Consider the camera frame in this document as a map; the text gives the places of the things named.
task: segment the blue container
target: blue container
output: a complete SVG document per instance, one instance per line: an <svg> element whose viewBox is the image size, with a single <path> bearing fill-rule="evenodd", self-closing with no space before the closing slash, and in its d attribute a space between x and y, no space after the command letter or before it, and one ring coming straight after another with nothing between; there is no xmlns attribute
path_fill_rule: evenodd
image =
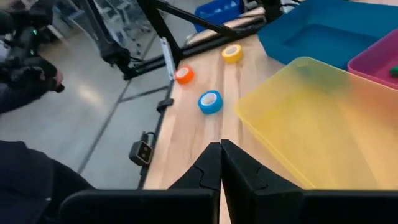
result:
<svg viewBox="0 0 398 224"><path fill-rule="evenodd" d="M398 7L306 0L257 34L267 55L288 64L308 56L347 69L357 54L398 27Z"/></svg>
<svg viewBox="0 0 398 224"><path fill-rule="evenodd" d="M243 12L241 0L215 0L197 7L195 15L206 19L212 24L220 25L236 19ZM204 27L194 24L197 32L205 30Z"/></svg>

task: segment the yellow tape roll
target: yellow tape roll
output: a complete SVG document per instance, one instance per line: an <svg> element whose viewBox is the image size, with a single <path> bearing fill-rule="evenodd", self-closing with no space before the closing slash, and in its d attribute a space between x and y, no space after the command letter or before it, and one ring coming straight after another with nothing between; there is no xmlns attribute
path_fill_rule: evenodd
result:
<svg viewBox="0 0 398 224"><path fill-rule="evenodd" d="M223 58L226 63L236 63L242 57L243 51L239 44L229 45L223 50Z"/></svg>

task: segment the green object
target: green object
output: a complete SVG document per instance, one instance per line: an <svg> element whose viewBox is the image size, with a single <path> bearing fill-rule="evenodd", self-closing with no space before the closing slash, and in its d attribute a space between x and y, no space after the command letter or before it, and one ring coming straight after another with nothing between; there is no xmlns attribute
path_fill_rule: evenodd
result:
<svg viewBox="0 0 398 224"><path fill-rule="evenodd" d="M390 69L390 75L392 77L398 78L398 65L396 65L392 69Z"/></svg>

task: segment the yellow plastic bin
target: yellow plastic bin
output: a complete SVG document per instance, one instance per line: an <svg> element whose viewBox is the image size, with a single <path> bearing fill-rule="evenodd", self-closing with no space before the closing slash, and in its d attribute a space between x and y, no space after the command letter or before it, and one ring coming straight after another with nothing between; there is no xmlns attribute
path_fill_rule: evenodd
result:
<svg viewBox="0 0 398 224"><path fill-rule="evenodd" d="M396 90L301 57L236 112L307 189L398 189Z"/></svg>

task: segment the wooden tabletop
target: wooden tabletop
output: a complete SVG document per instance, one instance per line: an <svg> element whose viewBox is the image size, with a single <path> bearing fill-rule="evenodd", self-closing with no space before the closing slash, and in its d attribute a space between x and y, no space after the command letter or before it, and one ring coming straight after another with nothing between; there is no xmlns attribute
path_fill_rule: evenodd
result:
<svg viewBox="0 0 398 224"><path fill-rule="evenodd" d="M383 4L396 4L396 0L368 0ZM262 8L249 13L259 14ZM230 27L238 26L249 19L228 22ZM213 35L204 31L188 43ZM171 98L174 105L167 108L158 136L155 154L147 174L145 189L166 189L170 187L195 162L210 142L229 139L248 154L277 174L300 185L287 170L273 158L252 134L242 125L234 112L239 97L253 90L278 72L284 65L266 55L257 35L236 42L244 52L237 64L226 64L221 56L225 48L218 47L180 62L189 65L196 76L187 85L175 84ZM224 107L217 114L204 115L198 105L199 97L208 90L218 90L224 99ZM221 195L220 223L229 223L228 209L224 195Z"/></svg>

